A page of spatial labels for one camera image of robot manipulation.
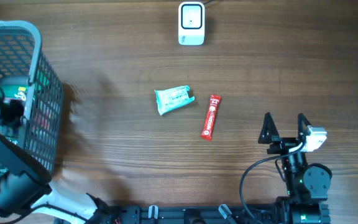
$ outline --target light blue package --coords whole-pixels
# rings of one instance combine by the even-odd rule
[[[160,115],[168,111],[174,110],[181,106],[185,106],[194,101],[195,97],[189,98],[188,85],[178,86],[168,90],[154,90],[157,95],[157,107]]]

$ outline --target wood grain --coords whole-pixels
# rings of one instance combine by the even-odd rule
[[[308,154],[333,170],[333,223],[358,223],[358,1],[224,1],[206,11],[206,42],[177,42],[177,2],[0,6],[34,23],[65,82],[54,179],[110,204],[240,204],[243,171],[267,157],[264,114],[282,136],[296,116],[324,126]],[[158,115],[154,90],[189,85],[196,101]],[[208,99],[222,95],[212,142]],[[273,163],[253,170],[248,202],[285,195]],[[32,215],[21,223],[50,223]]]
[[[152,2],[179,2],[178,0],[153,0]],[[101,3],[101,2],[150,2],[150,0],[0,0],[0,4],[69,4],[69,3]]]

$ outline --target red package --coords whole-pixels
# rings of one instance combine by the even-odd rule
[[[209,101],[209,110],[206,114],[204,129],[201,133],[201,137],[203,139],[207,139],[209,141],[212,140],[212,131],[214,129],[216,113],[218,112],[218,106],[221,99],[221,96],[211,95],[211,99]]]

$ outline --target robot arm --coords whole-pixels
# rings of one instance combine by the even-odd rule
[[[297,138],[281,138],[270,113],[266,114],[259,143],[270,144],[268,154],[282,156],[288,196],[278,197],[272,204],[248,205],[248,213],[244,207],[226,206],[220,210],[218,207],[173,207],[151,209],[150,215],[150,209],[147,212],[147,209],[136,206],[125,209],[109,207],[99,198],[77,194],[51,182],[51,176],[42,164],[0,134],[0,163],[8,169],[0,177],[0,217],[8,217],[13,213],[22,215],[9,224],[18,222],[30,213],[45,213],[80,224],[114,223],[113,220],[115,223],[125,224],[194,224],[192,220],[206,224],[327,224],[331,222],[329,210],[321,202],[328,197],[332,173],[321,164],[308,165],[303,151],[304,148],[313,151],[319,147],[322,144],[320,141],[325,140],[326,132],[315,129],[308,121],[301,124],[307,125],[306,128],[299,128]],[[197,216],[187,217],[186,214],[190,213]]]

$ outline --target gray wire basket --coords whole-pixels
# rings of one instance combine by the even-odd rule
[[[0,85],[28,86],[17,145],[52,174],[64,91],[41,47],[33,24],[0,21]]]

